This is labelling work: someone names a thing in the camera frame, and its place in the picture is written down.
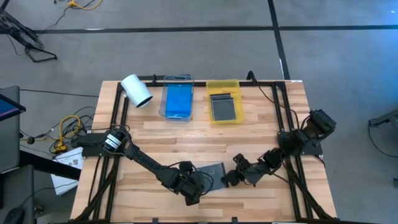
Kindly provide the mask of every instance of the wooden table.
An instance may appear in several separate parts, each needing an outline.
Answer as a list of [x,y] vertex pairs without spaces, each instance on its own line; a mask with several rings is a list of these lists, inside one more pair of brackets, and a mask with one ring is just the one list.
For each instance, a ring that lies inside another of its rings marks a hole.
[[[117,84],[116,81],[103,82],[93,128],[109,126]],[[304,85],[286,81],[286,86],[290,106],[298,113],[301,122],[309,112]],[[262,89],[272,97],[270,87]],[[258,87],[241,87],[244,123],[219,126],[209,123],[205,87],[195,87],[193,117],[188,124],[165,122],[158,112],[162,87],[151,87],[149,91],[154,97],[145,108],[135,108],[130,103],[126,124],[131,127],[134,143],[161,164],[184,160],[200,167],[224,162],[226,171],[229,171],[235,167],[232,158],[237,153],[254,162],[261,154],[278,146],[275,106]],[[119,105],[118,121],[122,106],[123,100]],[[302,160],[309,191],[325,211],[335,217],[323,164],[313,156],[302,156]],[[87,205],[96,161],[97,158],[91,157],[84,162],[71,218],[77,217]],[[283,167],[277,174],[287,178]],[[301,214],[305,217],[303,198],[298,189],[297,192]],[[108,193],[105,192],[100,218],[104,217],[107,198]],[[163,188],[152,173],[133,161],[121,159],[112,222],[151,222],[152,218],[159,218],[160,222],[230,222],[231,217],[237,217],[240,222],[295,220],[289,185],[275,176],[265,175],[257,187],[239,184],[213,191],[203,196],[199,204],[187,207],[183,196]]]

